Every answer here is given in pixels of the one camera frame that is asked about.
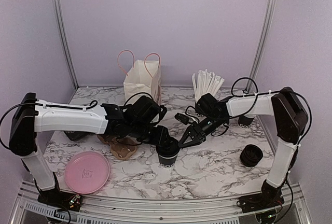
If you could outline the black plastic cup lid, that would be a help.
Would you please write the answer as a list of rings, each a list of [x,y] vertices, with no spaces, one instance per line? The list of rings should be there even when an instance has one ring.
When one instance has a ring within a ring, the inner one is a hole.
[[[180,148],[177,142],[172,141],[170,143],[159,145],[156,147],[157,154],[164,158],[172,158],[177,156],[180,151]]]

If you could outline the stack of paper coffee cups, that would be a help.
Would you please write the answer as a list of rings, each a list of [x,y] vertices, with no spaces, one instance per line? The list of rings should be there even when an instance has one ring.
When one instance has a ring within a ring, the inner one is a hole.
[[[252,124],[254,119],[255,119],[255,116],[241,115],[238,118],[238,126],[243,129],[247,129]]]

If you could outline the stack of black cup lids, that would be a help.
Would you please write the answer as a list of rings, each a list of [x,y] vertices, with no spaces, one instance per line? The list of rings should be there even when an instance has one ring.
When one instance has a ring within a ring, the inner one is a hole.
[[[262,150],[253,144],[246,145],[240,154],[240,160],[245,167],[255,167],[262,158]]]

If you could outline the single black paper coffee cup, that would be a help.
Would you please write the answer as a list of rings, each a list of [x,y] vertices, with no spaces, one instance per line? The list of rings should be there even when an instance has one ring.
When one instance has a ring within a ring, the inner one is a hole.
[[[171,156],[171,157],[163,157],[161,155],[158,155],[159,164],[162,167],[172,167],[177,159],[177,155]]]

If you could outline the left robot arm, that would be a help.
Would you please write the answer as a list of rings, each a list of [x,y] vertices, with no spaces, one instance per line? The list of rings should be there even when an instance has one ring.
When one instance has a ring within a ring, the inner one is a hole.
[[[154,119],[162,120],[166,107],[158,105],[146,93],[133,104],[123,106],[97,101],[86,106],[57,104],[36,98],[28,93],[22,102],[9,109],[12,117],[9,143],[4,148],[19,156],[33,175],[45,197],[53,205],[65,202],[65,193],[58,187],[57,179],[45,159],[38,152],[38,132],[74,131],[113,135],[118,138],[133,137],[140,143],[156,146],[159,153],[166,154],[177,148],[168,129]]]

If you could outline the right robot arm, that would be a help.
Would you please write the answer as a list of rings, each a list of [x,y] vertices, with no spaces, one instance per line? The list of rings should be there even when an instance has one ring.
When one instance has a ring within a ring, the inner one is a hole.
[[[196,103],[205,119],[191,123],[178,145],[180,148],[200,145],[209,134],[233,118],[250,125],[256,116],[273,116],[278,146],[262,192],[257,196],[257,203],[261,207],[268,207],[277,199],[277,192],[294,166],[300,142],[311,126],[311,110],[302,105],[305,101],[290,87],[264,93],[232,94],[222,100],[207,93]]]

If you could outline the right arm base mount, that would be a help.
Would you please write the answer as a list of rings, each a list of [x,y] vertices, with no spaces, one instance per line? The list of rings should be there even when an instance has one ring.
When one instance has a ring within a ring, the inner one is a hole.
[[[285,181],[283,181],[279,187],[275,188],[269,185],[265,180],[260,193],[239,197],[237,207],[242,209],[242,213],[249,213],[252,211],[281,206],[284,204],[281,191],[284,184]]]

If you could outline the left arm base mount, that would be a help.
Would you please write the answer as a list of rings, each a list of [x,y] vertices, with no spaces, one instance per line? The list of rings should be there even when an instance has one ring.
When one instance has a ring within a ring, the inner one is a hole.
[[[38,202],[46,205],[79,212],[82,205],[82,196],[75,193],[63,192],[57,188],[42,191],[38,190]]]

